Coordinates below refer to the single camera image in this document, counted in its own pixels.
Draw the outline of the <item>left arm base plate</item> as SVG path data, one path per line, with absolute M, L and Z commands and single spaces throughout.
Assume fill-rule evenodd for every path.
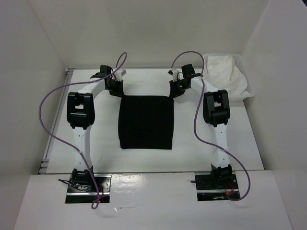
M 112 176 L 110 174 L 95 174 L 94 176 L 100 195 L 99 203 L 109 203 Z M 97 198 L 95 187 L 80 184 L 73 185 L 71 179 L 61 181 L 68 186 L 65 199 L 66 204 L 92 203 Z

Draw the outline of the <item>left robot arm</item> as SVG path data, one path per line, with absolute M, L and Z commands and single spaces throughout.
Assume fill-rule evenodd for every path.
M 86 192 L 95 190 L 96 180 L 90 156 L 90 131 L 95 121 L 94 99 L 104 90 L 123 96 L 123 76 L 126 70 L 118 69 L 114 74 L 110 66 L 102 65 L 100 71 L 91 77 L 83 88 L 68 93 L 67 121 L 74 135 L 77 148 L 75 166 L 70 184 Z

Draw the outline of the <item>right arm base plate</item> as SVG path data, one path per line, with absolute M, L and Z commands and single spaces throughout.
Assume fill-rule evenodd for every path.
M 228 200 L 228 197 L 234 200 L 240 198 L 240 191 L 234 173 L 230 179 L 219 184 L 213 182 L 213 179 L 208 172 L 196 173 L 194 179 L 190 182 L 196 185 L 198 201 Z

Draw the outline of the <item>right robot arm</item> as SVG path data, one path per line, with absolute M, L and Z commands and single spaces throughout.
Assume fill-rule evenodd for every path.
M 175 98 L 184 94 L 187 89 L 194 89 L 203 97 L 202 114 L 211 133 L 211 143 L 215 147 L 212 154 L 210 183 L 221 189 L 232 177 L 232 166 L 227 149 L 227 123 L 230 118 L 228 92 L 219 90 L 208 81 L 201 81 L 201 74 L 196 73 L 191 64 L 184 65 L 182 71 L 171 68 L 168 74 L 170 81 L 170 96 Z

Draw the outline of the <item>black skirt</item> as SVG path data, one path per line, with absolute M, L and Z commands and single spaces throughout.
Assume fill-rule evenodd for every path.
M 118 116 L 122 149 L 171 150 L 174 100 L 167 96 L 124 96 Z

